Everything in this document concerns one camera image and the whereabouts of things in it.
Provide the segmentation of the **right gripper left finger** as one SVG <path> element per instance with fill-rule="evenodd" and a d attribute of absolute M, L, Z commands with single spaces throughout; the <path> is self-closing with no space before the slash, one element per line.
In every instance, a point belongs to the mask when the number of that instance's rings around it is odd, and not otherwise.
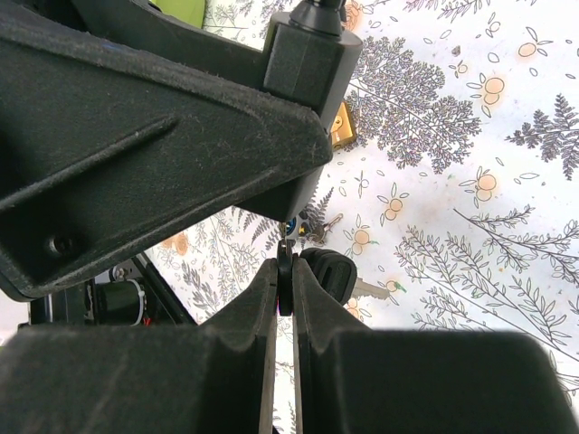
<path fill-rule="evenodd" d="M 201 325 L 32 325 L 1 353 L 4 433 L 270 433 L 278 267 Z"/>

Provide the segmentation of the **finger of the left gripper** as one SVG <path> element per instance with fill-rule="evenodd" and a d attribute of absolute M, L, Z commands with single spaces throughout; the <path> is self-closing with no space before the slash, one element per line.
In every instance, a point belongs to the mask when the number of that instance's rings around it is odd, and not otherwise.
<path fill-rule="evenodd" d="M 145 1 L 1 4 L 1 288 L 69 288 L 215 212 L 285 221 L 332 116 L 262 84 L 262 52 Z"/>

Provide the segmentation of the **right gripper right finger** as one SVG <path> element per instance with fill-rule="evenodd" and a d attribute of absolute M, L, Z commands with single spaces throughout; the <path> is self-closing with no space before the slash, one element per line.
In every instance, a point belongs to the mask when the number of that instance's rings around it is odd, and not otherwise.
<path fill-rule="evenodd" d="M 510 332 L 374 330 L 292 264 L 300 433 L 575 433 L 546 353 Z"/>

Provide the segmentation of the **black key bunch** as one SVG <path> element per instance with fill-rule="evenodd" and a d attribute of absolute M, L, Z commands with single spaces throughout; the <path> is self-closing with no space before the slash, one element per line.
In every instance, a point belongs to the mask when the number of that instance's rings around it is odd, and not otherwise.
<path fill-rule="evenodd" d="M 299 241 L 281 238 L 278 242 L 276 262 L 278 311 L 282 316 L 291 316 L 293 313 L 292 270 L 296 258 L 305 260 L 322 289 L 358 319 L 363 316 L 356 302 L 358 298 L 393 300 L 394 292 L 400 289 L 394 280 L 378 285 L 363 281 L 358 276 L 356 264 L 347 255 L 309 242 L 303 245 Z"/>

